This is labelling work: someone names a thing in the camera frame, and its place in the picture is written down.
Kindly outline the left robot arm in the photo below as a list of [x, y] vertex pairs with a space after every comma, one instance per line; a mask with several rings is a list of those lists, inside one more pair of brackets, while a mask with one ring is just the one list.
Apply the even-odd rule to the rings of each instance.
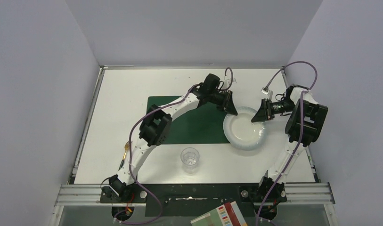
[[186, 94], [165, 105], [151, 105], [145, 116], [136, 122], [130, 130], [139, 129], [136, 142], [128, 141], [129, 150], [122, 160], [118, 172], [108, 180], [112, 192], [120, 198], [126, 198], [130, 186], [137, 181], [137, 174], [147, 157], [167, 138], [173, 121], [189, 111], [206, 103], [212, 103], [221, 111], [236, 116], [233, 92], [219, 89], [220, 79], [208, 74], [205, 80], [193, 85]]

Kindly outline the clear plastic cup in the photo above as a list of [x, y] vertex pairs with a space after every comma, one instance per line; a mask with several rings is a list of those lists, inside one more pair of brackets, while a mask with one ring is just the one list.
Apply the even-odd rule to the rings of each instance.
[[200, 159], [200, 154], [195, 148], [185, 148], [180, 154], [180, 159], [182, 162], [182, 169], [186, 173], [193, 174], [196, 172]]

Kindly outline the white plate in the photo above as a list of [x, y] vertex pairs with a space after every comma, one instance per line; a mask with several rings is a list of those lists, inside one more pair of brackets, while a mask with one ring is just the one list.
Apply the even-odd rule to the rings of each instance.
[[267, 136], [264, 122], [251, 122], [257, 111], [247, 106], [237, 109], [238, 115], [227, 114], [223, 121], [223, 132], [230, 144], [239, 150], [258, 149]]

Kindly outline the green placemat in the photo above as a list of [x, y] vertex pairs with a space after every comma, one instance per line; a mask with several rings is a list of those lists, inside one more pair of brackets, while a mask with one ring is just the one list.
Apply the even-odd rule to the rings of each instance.
[[163, 144], [228, 144], [223, 132], [225, 116], [216, 105], [204, 104], [175, 119]]

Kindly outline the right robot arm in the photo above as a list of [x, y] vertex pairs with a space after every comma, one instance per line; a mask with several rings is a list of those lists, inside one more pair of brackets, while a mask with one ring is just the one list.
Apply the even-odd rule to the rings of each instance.
[[318, 140], [328, 107], [315, 101], [307, 87], [293, 84], [277, 102], [262, 99], [261, 106], [251, 121], [270, 121], [275, 115], [285, 113], [290, 114], [285, 126], [288, 139], [275, 163], [259, 183], [257, 194], [262, 201], [286, 201], [285, 184], [291, 167], [301, 153]]

